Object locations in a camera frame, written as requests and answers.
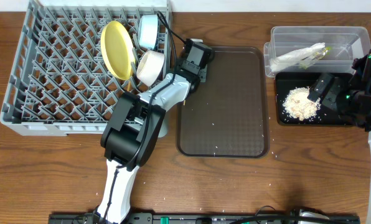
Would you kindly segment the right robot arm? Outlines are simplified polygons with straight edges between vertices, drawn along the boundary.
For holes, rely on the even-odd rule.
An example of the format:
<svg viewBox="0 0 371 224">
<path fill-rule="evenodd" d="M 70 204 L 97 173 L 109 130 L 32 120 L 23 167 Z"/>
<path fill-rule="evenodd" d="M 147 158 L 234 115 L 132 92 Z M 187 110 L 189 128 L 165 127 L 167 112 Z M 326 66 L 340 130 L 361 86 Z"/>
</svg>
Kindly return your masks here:
<svg viewBox="0 0 371 224">
<path fill-rule="evenodd" d="M 371 156 L 371 49 L 352 64 L 355 74 L 349 81 L 322 73 L 309 90 L 308 100 L 337 113 L 340 119 L 363 128 L 369 134 Z M 371 223 L 371 176 L 367 223 Z"/>
</svg>

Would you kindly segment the pink white bowl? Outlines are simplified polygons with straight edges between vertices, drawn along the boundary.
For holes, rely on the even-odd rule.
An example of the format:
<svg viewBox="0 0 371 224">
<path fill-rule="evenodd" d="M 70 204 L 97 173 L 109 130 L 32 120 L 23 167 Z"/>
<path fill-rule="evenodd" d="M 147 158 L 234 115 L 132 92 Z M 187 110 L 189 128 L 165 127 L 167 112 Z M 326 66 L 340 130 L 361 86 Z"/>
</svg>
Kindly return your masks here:
<svg viewBox="0 0 371 224">
<path fill-rule="evenodd" d="M 151 86 L 158 78 L 165 62 L 163 53 L 148 50 L 141 58 L 136 76 L 146 86 Z"/>
</svg>

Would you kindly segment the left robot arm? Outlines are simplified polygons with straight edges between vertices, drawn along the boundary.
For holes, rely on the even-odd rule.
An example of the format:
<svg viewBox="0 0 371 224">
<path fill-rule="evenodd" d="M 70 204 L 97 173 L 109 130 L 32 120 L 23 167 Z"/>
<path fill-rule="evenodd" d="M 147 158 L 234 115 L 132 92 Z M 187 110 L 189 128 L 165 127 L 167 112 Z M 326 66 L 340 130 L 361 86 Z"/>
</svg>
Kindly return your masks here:
<svg viewBox="0 0 371 224">
<path fill-rule="evenodd" d="M 126 220 L 136 174 L 151 156 L 157 139 L 167 133 L 167 111 L 198 89 L 200 73 L 214 57 L 213 48 L 187 39 L 184 54 L 162 82 L 138 95 L 126 92 L 119 98 L 101 136 L 107 178 L 94 223 Z"/>
</svg>

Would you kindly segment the blue bowl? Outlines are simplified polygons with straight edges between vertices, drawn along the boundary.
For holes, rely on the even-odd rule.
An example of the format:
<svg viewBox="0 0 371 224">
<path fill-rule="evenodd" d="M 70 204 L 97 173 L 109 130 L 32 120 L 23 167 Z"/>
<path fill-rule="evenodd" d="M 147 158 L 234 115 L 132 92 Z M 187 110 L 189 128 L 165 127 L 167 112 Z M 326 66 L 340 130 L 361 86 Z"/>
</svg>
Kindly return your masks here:
<svg viewBox="0 0 371 224">
<path fill-rule="evenodd" d="M 157 42 L 157 15 L 145 15 L 139 23 L 138 42 L 142 48 L 153 50 Z"/>
</svg>

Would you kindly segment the wooden chopstick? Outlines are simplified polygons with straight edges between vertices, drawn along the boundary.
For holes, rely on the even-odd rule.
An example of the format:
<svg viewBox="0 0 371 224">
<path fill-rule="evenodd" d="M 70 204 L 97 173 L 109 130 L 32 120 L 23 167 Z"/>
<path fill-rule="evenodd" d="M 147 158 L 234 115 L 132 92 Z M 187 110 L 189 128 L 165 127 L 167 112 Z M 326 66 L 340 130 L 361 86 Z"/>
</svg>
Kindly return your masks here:
<svg viewBox="0 0 371 224">
<path fill-rule="evenodd" d="M 126 91 L 130 91 L 130 90 L 131 90 L 131 81 L 128 80 L 128 85 L 127 85 Z"/>
</svg>

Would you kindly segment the green snack packet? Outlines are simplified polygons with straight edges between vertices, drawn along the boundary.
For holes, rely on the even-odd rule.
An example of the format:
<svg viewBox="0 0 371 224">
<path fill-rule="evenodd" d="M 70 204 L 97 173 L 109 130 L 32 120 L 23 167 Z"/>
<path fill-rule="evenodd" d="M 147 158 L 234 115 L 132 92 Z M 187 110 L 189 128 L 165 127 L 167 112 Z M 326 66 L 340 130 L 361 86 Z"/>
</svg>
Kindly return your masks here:
<svg viewBox="0 0 371 224">
<path fill-rule="evenodd" d="M 331 50 L 332 50 L 331 47 L 324 47 L 323 49 L 319 50 L 318 52 L 315 52 L 312 55 L 304 58 L 299 63 L 299 67 L 306 70 L 307 68 L 313 66 L 317 61 L 323 59 Z"/>
</svg>

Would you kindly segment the yellow round plate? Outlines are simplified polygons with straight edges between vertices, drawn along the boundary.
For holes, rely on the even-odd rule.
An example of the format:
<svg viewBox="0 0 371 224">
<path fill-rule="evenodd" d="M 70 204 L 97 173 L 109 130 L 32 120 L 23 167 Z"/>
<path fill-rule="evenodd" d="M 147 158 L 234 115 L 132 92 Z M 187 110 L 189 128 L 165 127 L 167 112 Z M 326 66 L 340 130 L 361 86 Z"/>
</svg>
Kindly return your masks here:
<svg viewBox="0 0 371 224">
<path fill-rule="evenodd" d="M 136 59 L 133 43 L 124 25 L 111 21 L 101 33 L 101 54 L 107 69 L 120 80 L 129 80 L 133 74 L 131 64 Z"/>
</svg>

